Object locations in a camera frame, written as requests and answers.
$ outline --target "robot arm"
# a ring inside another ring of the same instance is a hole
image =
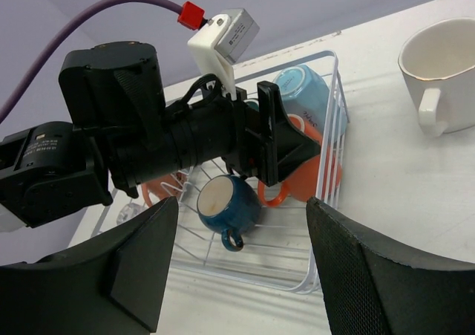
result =
[[[260,110],[244,102],[231,63],[258,26],[245,10],[210,19],[189,41],[204,74],[166,106],[153,46],[115,42],[72,51],[59,84],[72,123],[50,122],[0,144],[0,230],[37,227],[94,204],[109,205],[108,173],[136,198],[137,185],[221,157],[229,172],[271,186],[320,146],[287,118],[278,86],[258,83]],[[190,104],[201,90],[203,99]]]

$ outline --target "orange mug handle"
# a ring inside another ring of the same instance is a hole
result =
[[[271,200],[266,200],[266,197],[264,196],[264,190],[266,188],[266,184],[264,184],[262,181],[259,181],[258,184],[258,197],[259,200],[261,201],[262,204],[269,206],[269,207],[277,207],[280,204],[284,202],[284,200],[289,196],[290,190],[289,187],[287,186],[287,183],[284,181],[281,184],[281,190],[279,194],[271,199]]]
[[[142,184],[141,187],[142,187],[143,200],[145,200],[145,203],[147,204],[148,207],[152,207],[154,204],[151,202],[150,195],[148,194],[147,184],[144,183]]]

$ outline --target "table surface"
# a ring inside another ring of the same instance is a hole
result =
[[[338,54],[351,124],[339,211],[398,241],[475,263],[475,129],[424,137],[397,65],[404,41],[475,0],[436,0],[235,66],[236,78],[322,50]],[[167,87],[183,95],[189,80]],[[88,209],[71,245],[101,206]],[[170,270],[158,334],[329,334],[323,296]]]

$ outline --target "cup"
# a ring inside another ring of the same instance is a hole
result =
[[[307,120],[320,134],[323,135],[325,120],[327,118],[328,99],[330,90],[323,78],[308,66],[302,64],[282,70],[274,79],[281,91],[282,103],[287,114],[297,114]],[[340,108],[343,106],[335,103],[336,124],[333,142],[342,135],[347,127],[347,117],[342,111],[341,130],[338,135],[340,123]],[[333,114],[331,114],[330,126],[333,126]]]
[[[289,119],[292,123],[297,126],[303,133],[311,137],[314,140],[317,140],[320,145],[322,144],[322,136],[318,131],[313,128],[313,126],[306,120],[303,120],[301,117],[289,114]],[[281,190],[278,195],[272,200],[266,200],[265,198],[265,184],[259,181],[258,184],[258,197],[262,204],[270,207],[279,206],[284,202],[284,200],[291,195],[294,199],[297,199],[302,202],[307,202],[312,196],[315,196],[317,189],[317,178],[318,178],[318,169],[320,167],[320,156],[321,154],[309,159],[307,162],[299,166],[286,180],[281,183]],[[323,181],[323,196],[325,197],[325,192],[327,191],[327,176],[328,176],[328,163],[330,161],[330,149],[327,149],[327,159],[325,165],[324,181]],[[333,178],[335,177],[335,187],[340,184],[341,180],[341,166],[338,164],[336,166],[336,175],[335,174],[335,164],[338,163],[335,158],[335,154],[332,156],[331,160],[331,174],[330,174],[330,185],[328,192],[333,192]]]
[[[201,189],[197,200],[200,220],[210,230],[221,234],[224,247],[240,251],[242,234],[259,219],[261,203],[252,187],[235,175],[220,175]]]
[[[475,125],[475,19],[447,19],[410,37],[399,67],[421,130],[437,137]]]
[[[146,210],[147,209],[145,207],[139,204],[128,203],[119,211],[119,215],[116,219],[117,225],[123,224],[124,222],[131,220],[132,218],[136,217],[137,215],[141,214]]]
[[[176,172],[148,181],[142,184],[143,199],[145,200],[147,206],[151,207],[154,203],[151,202],[149,195],[150,192],[157,196],[160,200],[170,196],[176,196],[179,198],[183,192],[183,184],[186,182],[186,180],[187,177],[185,174],[182,172]]]
[[[259,111],[259,100],[258,99],[247,99],[244,102],[253,110]]]

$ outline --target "light blue mug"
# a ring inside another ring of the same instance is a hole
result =
[[[328,99],[330,90],[323,78],[308,66],[301,64],[282,70],[274,79],[281,91],[282,103],[287,114],[297,114],[306,119],[313,127],[324,135],[325,120],[327,116]],[[343,106],[333,106],[337,109],[335,122],[335,135],[333,142],[338,136],[338,124],[340,123],[342,135],[347,127],[347,117]],[[330,134],[333,128],[333,114],[330,121]]]
[[[259,219],[261,202],[254,189],[236,175],[220,175],[211,179],[198,195],[197,211],[201,222],[221,234],[229,251],[244,247],[242,234]]]

